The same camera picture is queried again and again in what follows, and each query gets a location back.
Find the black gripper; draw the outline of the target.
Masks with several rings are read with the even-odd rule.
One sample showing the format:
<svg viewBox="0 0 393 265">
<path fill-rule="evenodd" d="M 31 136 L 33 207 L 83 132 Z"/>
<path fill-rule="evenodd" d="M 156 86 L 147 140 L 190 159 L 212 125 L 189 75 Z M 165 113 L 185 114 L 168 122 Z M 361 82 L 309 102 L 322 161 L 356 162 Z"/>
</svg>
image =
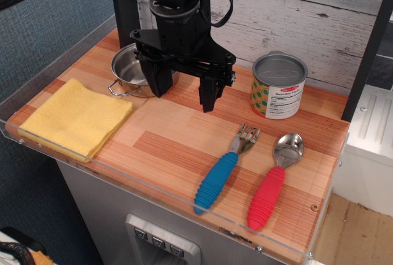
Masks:
<svg viewBox="0 0 393 265">
<path fill-rule="evenodd" d="M 162 97 L 173 86 L 173 71 L 200 78 L 200 104 L 212 112 L 224 88 L 235 81 L 232 66 L 236 58 L 217 44 L 212 28 L 229 20 L 233 7 L 217 22 L 211 20 L 210 0 L 177 2 L 150 0 L 155 29 L 135 29 L 130 36 L 137 43 L 138 58 L 151 91 Z"/>
</svg>

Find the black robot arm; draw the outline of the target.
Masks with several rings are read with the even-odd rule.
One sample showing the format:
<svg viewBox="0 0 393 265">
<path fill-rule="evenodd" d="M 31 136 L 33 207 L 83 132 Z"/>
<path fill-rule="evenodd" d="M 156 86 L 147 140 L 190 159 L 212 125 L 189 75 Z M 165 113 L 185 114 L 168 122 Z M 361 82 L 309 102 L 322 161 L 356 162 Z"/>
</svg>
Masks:
<svg viewBox="0 0 393 265">
<path fill-rule="evenodd" d="M 236 57 L 213 40 L 211 29 L 226 24 L 233 7 L 213 23 L 210 0 L 150 0 L 149 4 L 157 28 L 134 30 L 130 36 L 153 94 L 161 97 L 172 87 L 174 71 L 192 75 L 200 80 L 204 112 L 213 111 L 224 88 L 235 81 Z"/>
</svg>

